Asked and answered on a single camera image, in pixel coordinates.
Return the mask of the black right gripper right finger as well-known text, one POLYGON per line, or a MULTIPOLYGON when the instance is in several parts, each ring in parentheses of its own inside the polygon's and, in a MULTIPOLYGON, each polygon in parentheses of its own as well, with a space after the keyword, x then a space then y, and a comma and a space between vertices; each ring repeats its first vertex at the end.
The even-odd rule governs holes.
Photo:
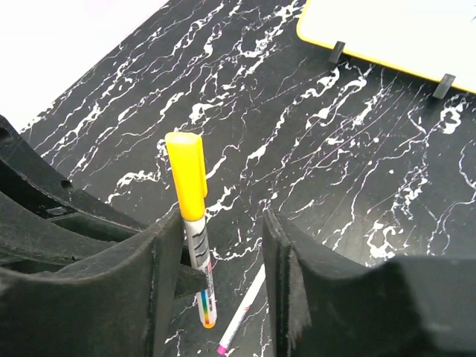
POLYGON ((398 256, 372 268, 263 213, 276 356, 473 356, 474 257, 398 256))

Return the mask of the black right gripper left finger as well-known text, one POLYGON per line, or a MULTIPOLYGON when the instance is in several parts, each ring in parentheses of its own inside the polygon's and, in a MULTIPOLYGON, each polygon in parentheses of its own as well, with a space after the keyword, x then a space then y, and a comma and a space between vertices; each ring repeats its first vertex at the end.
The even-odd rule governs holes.
POLYGON ((105 251, 38 276, 1 270, 3 356, 161 356, 183 246, 172 211, 105 251))

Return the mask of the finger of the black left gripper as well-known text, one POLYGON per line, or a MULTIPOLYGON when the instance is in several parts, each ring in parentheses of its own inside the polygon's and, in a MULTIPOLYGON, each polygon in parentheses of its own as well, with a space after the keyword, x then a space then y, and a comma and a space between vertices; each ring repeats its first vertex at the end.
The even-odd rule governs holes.
POLYGON ((1 117, 1 192, 30 212, 90 238, 129 238, 146 229, 73 184, 1 117))
POLYGON ((162 219, 137 231, 82 213, 48 220, 1 194, 1 253, 20 260, 67 266, 119 242, 145 239, 147 234, 157 233, 165 222, 162 219))

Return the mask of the white pen magenta end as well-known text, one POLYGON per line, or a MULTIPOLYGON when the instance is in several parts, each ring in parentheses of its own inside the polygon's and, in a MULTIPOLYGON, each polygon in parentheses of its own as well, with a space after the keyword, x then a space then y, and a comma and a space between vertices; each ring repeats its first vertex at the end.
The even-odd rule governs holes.
POLYGON ((251 308, 254 300, 256 299, 261 286, 266 278, 265 266, 262 264, 260 270, 257 272, 256 277, 251 283, 248 291, 245 293, 244 298, 242 299, 240 305, 234 313, 230 323, 228 324, 222 338, 219 341, 219 346, 217 348, 217 353, 220 356, 226 356, 228 349, 233 341, 234 336, 236 335, 241 323, 244 321, 245 315, 248 310, 251 308))

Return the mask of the yellow pen cap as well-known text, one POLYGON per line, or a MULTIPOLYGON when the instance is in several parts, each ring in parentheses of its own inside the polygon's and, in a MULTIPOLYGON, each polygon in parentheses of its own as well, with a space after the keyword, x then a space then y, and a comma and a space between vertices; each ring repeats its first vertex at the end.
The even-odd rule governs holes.
POLYGON ((208 194, 202 137, 191 132, 169 132, 165 142, 181 216, 198 221, 205 215, 208 194))

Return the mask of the white pen yellow end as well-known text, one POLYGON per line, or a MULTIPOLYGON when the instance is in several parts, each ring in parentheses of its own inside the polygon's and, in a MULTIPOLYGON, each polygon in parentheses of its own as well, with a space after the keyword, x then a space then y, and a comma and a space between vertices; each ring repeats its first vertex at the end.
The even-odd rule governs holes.
POLYGON ((197 221, 185 220, 184 227, 191 265, 205 274, 206 287, 196 294, 200 321, 205 328, 211 329, 216 324, 217 310, 206 218, 203 216, 197 221))

